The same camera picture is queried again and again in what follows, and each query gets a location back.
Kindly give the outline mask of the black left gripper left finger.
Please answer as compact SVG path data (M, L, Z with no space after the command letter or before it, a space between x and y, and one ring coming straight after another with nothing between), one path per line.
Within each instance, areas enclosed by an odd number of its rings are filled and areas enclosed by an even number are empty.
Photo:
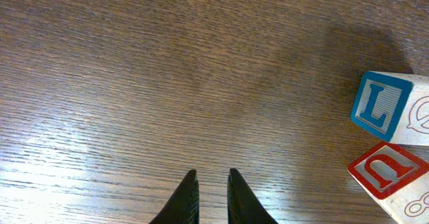
M199 185L196 170L189 170L150 224L199 224Z

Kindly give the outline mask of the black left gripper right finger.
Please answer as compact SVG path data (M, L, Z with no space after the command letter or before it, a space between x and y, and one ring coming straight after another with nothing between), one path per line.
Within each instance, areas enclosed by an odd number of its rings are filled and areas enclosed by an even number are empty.
M236 168L229 170L227 214L228 224L278 224L263 208Z

